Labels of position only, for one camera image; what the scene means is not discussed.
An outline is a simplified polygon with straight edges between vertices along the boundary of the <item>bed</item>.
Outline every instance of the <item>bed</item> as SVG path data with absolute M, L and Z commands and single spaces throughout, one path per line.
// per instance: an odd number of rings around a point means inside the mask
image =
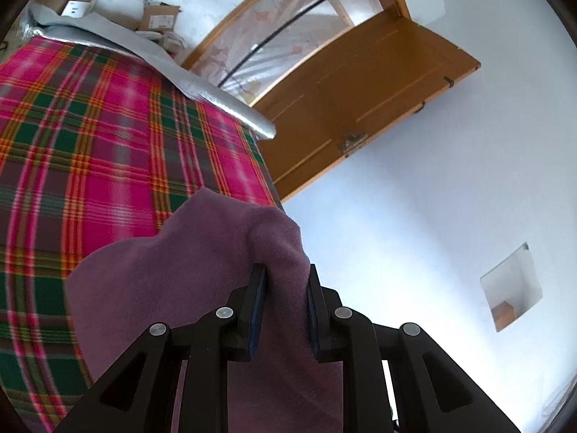
M 144 62 L 35 37 L 0 66 L 0 386 L 32 432 L 92 384 L 68 274 L 201 187 L 281 206 L 253 135 Z

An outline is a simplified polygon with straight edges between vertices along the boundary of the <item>silver insulation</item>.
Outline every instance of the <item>silver insulation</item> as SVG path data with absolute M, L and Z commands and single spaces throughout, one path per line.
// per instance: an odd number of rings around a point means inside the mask
M 272 140 L 276 135 L 275 125 L 262 114 L 205 79 L 181 68 L 154 42 L 96 13 L 82 18 L 70 18 L 59 16 L 46 6 L 33 4 L 27 18 L 22 30 L 30 36 L 38 35 L 137 56 L 168 78 L 186 97 L 212 103 L 251 129 L 259 139 Z

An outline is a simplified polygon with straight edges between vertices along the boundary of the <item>wooden door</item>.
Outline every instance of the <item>wooden door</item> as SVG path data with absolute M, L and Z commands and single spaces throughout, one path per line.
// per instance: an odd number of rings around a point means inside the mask
M 276 125 L 259 147 L 282 199 L 478 69 L 428 29 L 381 13 L 318 51 L 255 105 Z

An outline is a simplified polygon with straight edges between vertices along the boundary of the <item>door hinge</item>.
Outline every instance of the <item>door hinge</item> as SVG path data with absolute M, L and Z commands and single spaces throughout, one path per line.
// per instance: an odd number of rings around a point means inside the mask
M 347 139 L 339 146 L 345 157 L 349 157 L 355 151 L 360 150 L 365 146 L 369 136 L 366 133 L 358 133 L 356 135 L 349 135 Z
M 453 86 L 455 86 L 455 80 L 454 79 L 451 79 L 448 76 L 444 76 L 443 78 L 445 79 L 445 81 L 447 83 L 449 83 L 449 89 L 451 89 Z

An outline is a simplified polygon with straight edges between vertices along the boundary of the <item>purple cloth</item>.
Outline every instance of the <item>purple cloth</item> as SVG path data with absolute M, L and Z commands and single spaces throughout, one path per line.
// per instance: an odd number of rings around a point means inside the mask
M 110 244 L 66 281 L 88 369 L 97 379 L 151 323 L 179 327 L 224 305 L 254 263 L 269 270 L 260 346 L 229 364 L 231 433 L 342 431 L 342 367 L 319 365 L 307 340 L 309 260 L 281 210 L 201 189 L 153 238 Z

